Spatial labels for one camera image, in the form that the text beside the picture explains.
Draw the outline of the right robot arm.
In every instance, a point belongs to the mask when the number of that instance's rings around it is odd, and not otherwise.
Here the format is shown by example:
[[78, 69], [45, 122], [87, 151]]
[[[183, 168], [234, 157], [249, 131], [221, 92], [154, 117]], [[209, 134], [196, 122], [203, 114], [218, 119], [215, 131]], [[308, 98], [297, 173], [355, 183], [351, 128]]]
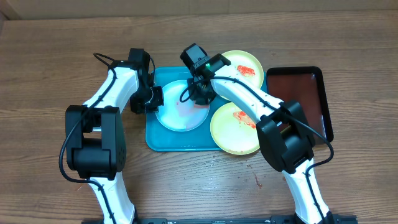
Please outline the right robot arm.
[[275, 98], [240, 76], [221, 54], [182, 53], [182, 62], [192, 78], [189, 97], [201, 105], [210, 103], [208, 93], [229, 99], [256, 125], [260, 151], [269, 165], [282, 172], [295, 203], [295, 215], [303, 223], [334, 223], [333, 214], [323, 201], [314, 168], [324, 164], [313, 158], [314, 137], [301, 105]]

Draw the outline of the light blue plate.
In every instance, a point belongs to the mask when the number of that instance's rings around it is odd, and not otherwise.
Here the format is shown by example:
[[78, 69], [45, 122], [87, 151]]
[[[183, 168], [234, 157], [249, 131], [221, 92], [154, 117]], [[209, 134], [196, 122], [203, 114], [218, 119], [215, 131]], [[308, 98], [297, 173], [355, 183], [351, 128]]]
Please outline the light blue plate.
[[159, 107], [156, 117], [167, 129], [172, 131], [190, 131], [201, 125], [208, 116], [209, 105], [197, 105], [193, 100], [184, 103], [180, 95], [186, 89], [186, 80], [168, 83], [162, 88], [164, 105]]

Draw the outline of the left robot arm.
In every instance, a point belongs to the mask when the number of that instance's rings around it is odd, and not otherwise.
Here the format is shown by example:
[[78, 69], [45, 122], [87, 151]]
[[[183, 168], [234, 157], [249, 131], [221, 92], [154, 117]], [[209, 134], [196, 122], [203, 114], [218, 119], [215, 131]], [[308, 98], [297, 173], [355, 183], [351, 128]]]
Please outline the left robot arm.
[[133, 223], [136, 209], [129, 199], [122, 171], [127, 147], [122, 112], [155, 111], [163, 103], [154, 85], [153, 59], [109, 60], [107, 77], [82, 105], [65, 112], [65, 140], [58, 165], [70, 182], [91, 187], [103, 212], [102, 223]]

